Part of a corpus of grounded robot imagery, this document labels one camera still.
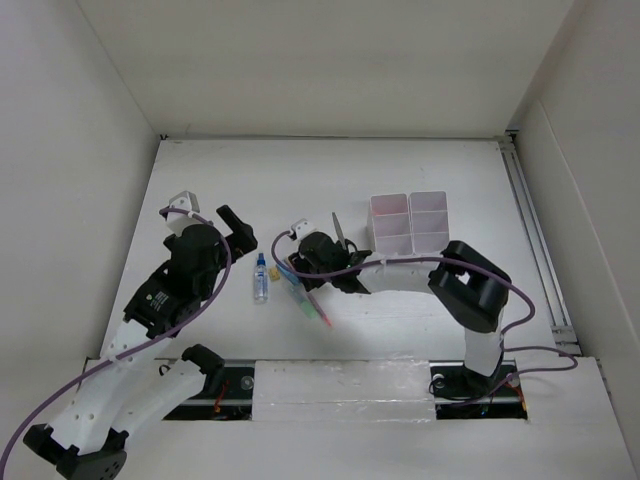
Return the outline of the red highlighter pen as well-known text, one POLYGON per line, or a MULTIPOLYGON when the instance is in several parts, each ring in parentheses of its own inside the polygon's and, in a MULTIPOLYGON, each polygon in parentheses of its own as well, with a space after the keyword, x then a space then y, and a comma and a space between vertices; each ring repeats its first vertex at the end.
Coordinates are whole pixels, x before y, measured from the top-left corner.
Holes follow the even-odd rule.
POLYGON ((372 196, 370 211, 373 216, 407 214, 407 196, 403 193, 372 196))

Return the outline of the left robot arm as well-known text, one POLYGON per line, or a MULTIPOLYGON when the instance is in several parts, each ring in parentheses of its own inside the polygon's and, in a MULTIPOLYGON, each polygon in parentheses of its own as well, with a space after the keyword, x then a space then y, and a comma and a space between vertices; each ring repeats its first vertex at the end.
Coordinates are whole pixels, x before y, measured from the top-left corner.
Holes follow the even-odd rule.
POLYGON ((232 265, 258 246, 252 227, 229 206, 216 212, 229 235, 194 211, 162 210, 163 217, 177 214, 187 222, 164 241, 169 259, 126 305, 101 362, 72 381, 77 392, 70 404, 51 422, 31 424, 25 432, 24 444, 62 478, 116 478, 136 434, 183 401, 222 387, 224 360, 195 344, 142 395, 135 394, 158 355, 221 293, 232 265))

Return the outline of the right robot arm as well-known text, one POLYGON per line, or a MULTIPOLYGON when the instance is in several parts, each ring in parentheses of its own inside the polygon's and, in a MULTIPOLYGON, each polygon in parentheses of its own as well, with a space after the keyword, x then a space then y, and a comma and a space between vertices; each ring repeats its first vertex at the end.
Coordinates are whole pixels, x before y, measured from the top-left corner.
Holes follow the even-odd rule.
POLYGON ((390 262, 315 229, 289 237, 297 250, 288 262, 308 291, 328 283, 345 294, 413 292, 437 298, 465 335, 459 392, 453 398, 478 398, 497 384, 501 319, 511 278, 471 246, 451 241, 434 261, 406 257, 390 262))

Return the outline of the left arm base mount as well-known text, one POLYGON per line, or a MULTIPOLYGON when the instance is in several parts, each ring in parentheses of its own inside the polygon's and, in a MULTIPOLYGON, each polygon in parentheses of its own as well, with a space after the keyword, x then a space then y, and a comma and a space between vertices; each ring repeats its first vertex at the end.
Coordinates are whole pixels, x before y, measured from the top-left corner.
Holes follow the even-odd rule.
POLYGON ((185 400, 164 419, 171 421, 245 421, 252 417, 255 362, 224 360, 209 348, 196 344, 181 359, 205 365, 203 389, 185 400))

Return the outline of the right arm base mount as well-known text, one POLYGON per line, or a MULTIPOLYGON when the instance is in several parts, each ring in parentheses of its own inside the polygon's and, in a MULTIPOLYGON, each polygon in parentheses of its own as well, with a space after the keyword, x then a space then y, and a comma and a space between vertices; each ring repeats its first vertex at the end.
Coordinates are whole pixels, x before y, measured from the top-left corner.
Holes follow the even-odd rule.
POLYGON ((462 364, 436 364, 431 368, 428 392, 434 397, 437 420, 528 418, 514 365, 504 364, 489 378, 468 371, 462 364))

